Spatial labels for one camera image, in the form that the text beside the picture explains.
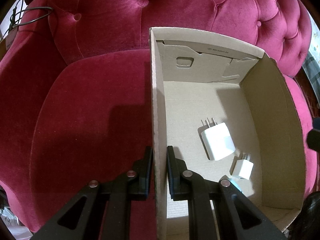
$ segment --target white power adapter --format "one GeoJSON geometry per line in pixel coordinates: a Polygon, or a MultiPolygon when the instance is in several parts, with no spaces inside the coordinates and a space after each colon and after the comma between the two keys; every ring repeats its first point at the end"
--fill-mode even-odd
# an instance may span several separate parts
{"type": "Polygon", "coordinates": [[[209,128],[201,133],[201,137],[209,159],[218,161],[234,153],[236,148],[226,124],[224,122],[217,124],[212,118],[214,126],[210,126],[209,119],[205,121],[209,128]]]}
{"type": "Polygon", "coordinates": [[[238,179],[249,179],[253,163],[249,161],[250,155],[244,155],[242,160],[237,160],[236,166],[232,172],[232,176],[238,179]]]}

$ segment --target metal rivet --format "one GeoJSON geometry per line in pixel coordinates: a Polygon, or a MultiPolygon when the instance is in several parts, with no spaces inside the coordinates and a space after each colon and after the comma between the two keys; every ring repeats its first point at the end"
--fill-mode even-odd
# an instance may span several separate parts
{"type": "Polygon", "coordinates": [[[92,180],[89,182],[89,187],[97,187],[99,185],[99,182],[96,180],[92,180]]]}
{"type": "Polygon", "coordinates": [[[133,178],[133,177],[137,176],[137,173],[135,171],[128,171],[127,172],[127,176],[129,178],[133,178]]]}
{"type": "Polygon", "coordinates": [[[230,186],[230,181],[227,179],[223,179],[222,181],[220,181],[221,185],[223,187],[229,187],[230,186]]]}
{"type": "Polygon", "coordinates": [[[192,176],[192,171],[186,170],[186,171],[184,171],[184,172],[182,173],[182,175],[185,176],[185,177],[191,177],[191,176],[192,176]]]}

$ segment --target paper tag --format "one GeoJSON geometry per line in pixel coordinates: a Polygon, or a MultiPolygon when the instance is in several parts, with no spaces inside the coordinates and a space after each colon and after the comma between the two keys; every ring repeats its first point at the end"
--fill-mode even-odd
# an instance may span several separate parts
{"type": "Polygon", "coordinates": [[[11,45],[12,45],[12,43],[14,41],[14,38],[17,36],[17,33],[18,33],[18,27],[15,27],[6,36],[6,38],[5,38],[5,47],[6,47],[7,51],[11,47],[11,45]]]}

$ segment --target pink velvet armchair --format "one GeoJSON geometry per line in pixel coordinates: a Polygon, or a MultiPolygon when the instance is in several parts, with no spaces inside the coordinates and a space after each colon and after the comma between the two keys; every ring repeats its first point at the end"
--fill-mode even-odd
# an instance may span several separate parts
{"type": "MultiPolygon", "coordinates": [[[[20,27],[0,62],[0,185],[32,231],[87,182],[114,179],[152,145],[152,26],[212,31],[261,47],[284,75],[304,139],[312,128],[292,79],[311,38],[300,0],[27,1],[54,11],[20,27]]],[[[27,12],[23,21],[42,13],[27,12]]],[[[305,157],[307,195],[316,153],[305,146],[305,157]]],[[[153,196],[133,203],[131,239],[156,239],[153,196]]]]}

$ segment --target cardboard wall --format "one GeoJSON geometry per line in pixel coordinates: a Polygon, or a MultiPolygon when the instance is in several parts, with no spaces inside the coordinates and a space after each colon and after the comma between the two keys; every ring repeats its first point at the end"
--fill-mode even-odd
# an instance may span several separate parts
{"type": "Polygon", "coordinates": [[[265,54],[241,87],[259,137],[262,205],[300,209],[306,175],[302,130],[284,78],[265,54]]]}
{"type": "Polygon", "coordinates": [[[150,34],[151,84],[152,84],[152,130],[153,156],[155,168],[156,212],[158,239],[165,239],[167,218],[167,131],[163,75],[158,46],[154,35],[150,34]]]}
{"type": "Polygon", "coordinates": [[[162,42],[157,42],[157,45],[161,56],[164,81],[239,84],[247,72],[258,62],[256,58],[246,57],[244,60],[239,60],[199,53],[182,45],[165,45],[162,42]],[[185,61],[190,59],[190,67],[179,67],[178,59],[183,58],[185,61]]]}
{"type": "MultiPolygon", "coordinates": [[[[226,49],[237,51],[244,54],[253,55],[257,58],[262,58],[264,54],[264,50],[260,49],[259,47],[218,33],[177,27],[152,27],[151,29],[156,40],[183,41],[184,43],[185,41],[191,41],[194,44],[206,44],[209,45],[209,47],[212,45],[218,46],[220,48],[224,48],[223,51],[226,51],[226,49]]],[[[230,53],[227,55],[224,53],[223,56],[232,57],[230,56],[230,53]]],[[[215,51],[214,54],[220,55],[219,51],[215,51]]]]}

